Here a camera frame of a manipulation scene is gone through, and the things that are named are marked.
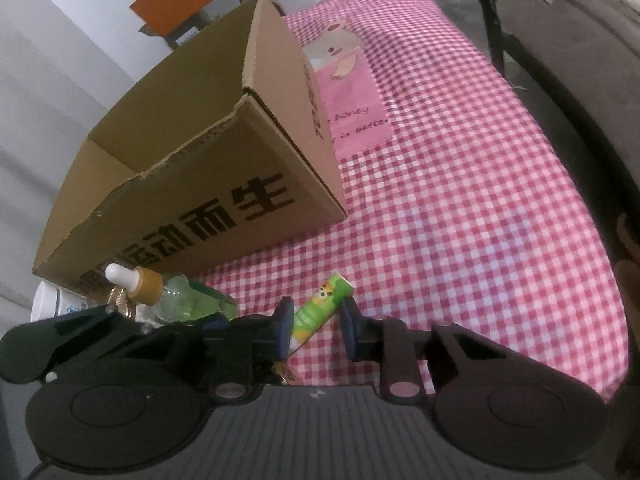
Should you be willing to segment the green lip balm tube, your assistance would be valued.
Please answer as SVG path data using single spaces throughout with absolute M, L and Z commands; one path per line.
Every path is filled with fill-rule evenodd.
M 354 285 L 338 272 L 334 272 L 317 288 L 295 312 L 287 359 L 329 321 L 342 301 L 352 296 L 354 289 Z

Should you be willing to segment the green dropper bottle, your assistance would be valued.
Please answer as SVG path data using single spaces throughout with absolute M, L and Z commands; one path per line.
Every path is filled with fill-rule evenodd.
M 162 275 L 143 266 L 127 269 L 110 263 L 104 274 L 129 300 L 149 307 L 160 322 L 195 322 L 213 314 L 227 320 L 239 316 L 240 307 L 231 296 L 180 273 Z

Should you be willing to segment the pink checkered tablecloth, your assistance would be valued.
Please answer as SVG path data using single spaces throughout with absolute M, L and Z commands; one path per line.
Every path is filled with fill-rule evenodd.
M 613 271 L 510 84 L 433 0 L 322 0 L 286 22 L 306 44 L 336 20 L 363 39 L 393 137 L 341 163 L 345 221 L 204 282 L 267 313 L 339 273 L 372 318 L 454 322 L 610 396 L 629 366 Z

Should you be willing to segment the white round jar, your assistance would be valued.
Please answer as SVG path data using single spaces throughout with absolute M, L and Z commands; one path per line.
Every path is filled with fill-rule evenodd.
M 94 307 L 96 304 L 90 299 L 77 295 L 65 288 L 58 287 L 47 281 L 41 281 L 36 289 L 30 320 L 37 322 L 47 318 L 66 315 Z

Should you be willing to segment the brown cardboard box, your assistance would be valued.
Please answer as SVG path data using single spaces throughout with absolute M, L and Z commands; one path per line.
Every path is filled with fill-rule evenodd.
M 194 274 L 346 214 L 314 69 L 272 2 L 248 0 L 88 134 L 32 270 L 93 296 L 112 263 Z

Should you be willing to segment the black metal stand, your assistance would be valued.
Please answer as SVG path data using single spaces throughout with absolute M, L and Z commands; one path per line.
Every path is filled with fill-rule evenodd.
M 632 213 L 632 220 L 639 219 L 639 187 L 617 155 L 610 140 L 606 137 L 602 128 L 597 124 L 588 110 L 568 90 L 567 86 L 552 74 L 544 63 L 538 61 L 526 49 L 518 38 L 507 34 L 502 30 L 498 12 L 495 9 L 497 0 L 477 0 L 482 9 L 484 26 L 488 40 L 491 64 L 504 76 L 506 74 L 506 61 L 504 55 L 510 54 L 515 62 L 520 64 L 533 80 L 541 86 L 554 104 L 559 107 L 566 119 L 580 134 L 588 148 L 596 154 L 601 154 L 604 161 L 610 167 L 615 177 L 622 181 L 623 190 L 629 195 L 631 204 L 626 207 L 627 212 Z

